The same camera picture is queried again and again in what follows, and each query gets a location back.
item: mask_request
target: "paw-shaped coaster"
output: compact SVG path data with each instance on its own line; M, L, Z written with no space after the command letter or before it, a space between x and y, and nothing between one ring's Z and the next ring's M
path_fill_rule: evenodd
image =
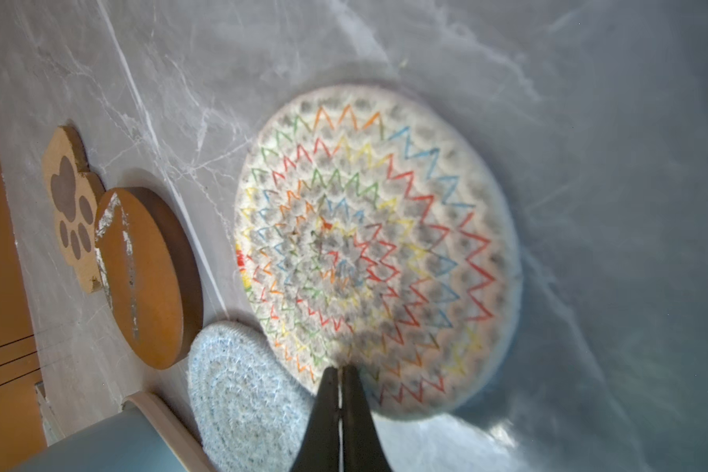
M94 255L94 215L105 189L89 172L76 130L59 126L42 157L42 172L55 215L55 234L66 263L87 293L102 288Z

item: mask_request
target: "round wooden disc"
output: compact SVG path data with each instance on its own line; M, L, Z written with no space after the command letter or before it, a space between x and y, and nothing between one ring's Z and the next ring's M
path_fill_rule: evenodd
M142 361L167 369L201 328L202 294L189 240L154 192L114 188L100 200L95 251L115 322Z

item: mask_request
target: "marble surface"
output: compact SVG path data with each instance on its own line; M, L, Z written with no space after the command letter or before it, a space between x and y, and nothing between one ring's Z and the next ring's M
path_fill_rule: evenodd
M708 2L680 0L0 1L0 161L63 432L140 389L195 425L186 364L141 364L57 249L40 167L54 127L77 127L106 186L149 186L177 213L205 323L256 325L236 177L277 108L341 81L453 124L522 243L498 378L453 415L379 422L394 466L708 470Z

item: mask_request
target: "woven coaster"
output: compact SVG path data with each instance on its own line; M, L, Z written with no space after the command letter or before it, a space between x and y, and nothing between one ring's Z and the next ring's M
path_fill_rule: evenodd
M263 335L239 323L203 329L189 352L189 401L202 446L221 472L291 468L312 397Z
M270 119L242 170L236 242L282 364L311 392L328 365L358 365L382 415L460 405L516 329L498 184L440 118L383 89L314 90Z

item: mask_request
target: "wooden coaster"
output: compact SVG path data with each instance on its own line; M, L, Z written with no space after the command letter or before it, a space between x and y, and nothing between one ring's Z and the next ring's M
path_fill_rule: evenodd
M55 235L66 263L87 293L102 287L94 251L94 215L105 188L89 172L76 130L59 126L42 157L44 185L53 203Z
M176 215L154 192L114 188L95 218L96 258L115 322L147 365L167 369L202 324L199 272Z

